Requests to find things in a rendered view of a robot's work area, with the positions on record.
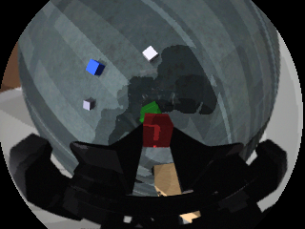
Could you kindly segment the small white block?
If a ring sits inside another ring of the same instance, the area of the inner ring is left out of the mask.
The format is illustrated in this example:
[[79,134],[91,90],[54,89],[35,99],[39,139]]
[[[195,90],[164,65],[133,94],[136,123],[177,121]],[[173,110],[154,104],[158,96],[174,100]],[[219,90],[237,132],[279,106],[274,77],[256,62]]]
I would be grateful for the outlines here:
[[152,49],[152,46],[149,46],[149,48],[146,49],[145,52],[142,52],[142,53],[144,53],[144,57],[149,62],[152,62],[153,59],[157,57],[157,52],[156,52],[156,50]]

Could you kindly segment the small blue cube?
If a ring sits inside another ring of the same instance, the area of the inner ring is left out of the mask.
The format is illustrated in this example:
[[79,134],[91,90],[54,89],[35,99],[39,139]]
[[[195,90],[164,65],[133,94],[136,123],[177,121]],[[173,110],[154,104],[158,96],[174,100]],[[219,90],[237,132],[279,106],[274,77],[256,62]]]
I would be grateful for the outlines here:
[[89,61],[87,72],[92,73],[92,75],[102,75],[102,72],[106,68],[104,64],[100,64],[99,61],[92,60]]

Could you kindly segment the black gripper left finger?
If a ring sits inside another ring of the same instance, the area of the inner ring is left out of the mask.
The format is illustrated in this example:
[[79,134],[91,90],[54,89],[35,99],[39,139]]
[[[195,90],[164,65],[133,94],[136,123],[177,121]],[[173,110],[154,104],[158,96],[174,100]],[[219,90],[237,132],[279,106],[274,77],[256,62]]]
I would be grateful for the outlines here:
[[125,137],[119,138],[111,145],[88,144],[83,141],[72,141],[70,149],[77,160],[96,167],[110,168],[117,172],[122,180],[126,194],[132,196],[134,180],[144,146],[144,123],[133,129]]

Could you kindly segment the green block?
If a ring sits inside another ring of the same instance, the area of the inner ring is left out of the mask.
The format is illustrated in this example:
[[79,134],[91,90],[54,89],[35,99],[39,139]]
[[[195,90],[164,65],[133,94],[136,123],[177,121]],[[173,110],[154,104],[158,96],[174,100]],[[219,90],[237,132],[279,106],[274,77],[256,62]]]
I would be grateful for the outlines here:
[[148,104],[148,106],[142,107],[141,114],[142,114],[142,112],[148,111],[150,108],[155,107],[155,106],[156,106],[156,103],[153,102],[153,103]]
[[157,104],[156,104],[155,107],[150,108],[148,111],[142,112],[141,118],[140,118],[141,123],[144,123],[144,121],[145,121],[145,114],[160,114],[161,115],[161,112],[159,110],[159,107],[157,107]]

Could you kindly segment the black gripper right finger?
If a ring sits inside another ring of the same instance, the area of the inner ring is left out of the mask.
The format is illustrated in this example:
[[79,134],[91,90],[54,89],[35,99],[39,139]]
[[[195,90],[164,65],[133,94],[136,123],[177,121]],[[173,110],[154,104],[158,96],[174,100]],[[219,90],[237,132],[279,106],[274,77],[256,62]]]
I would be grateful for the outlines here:
[[192,186],[209,169],[214,160],[226,156],[236,156],[244,148],[243,142],[229,145],[203,145],[202,142],[194,140],[190,135],[182,133],[173,126],[171,153],[178,176],[180,192],[188,194],[193,192]]

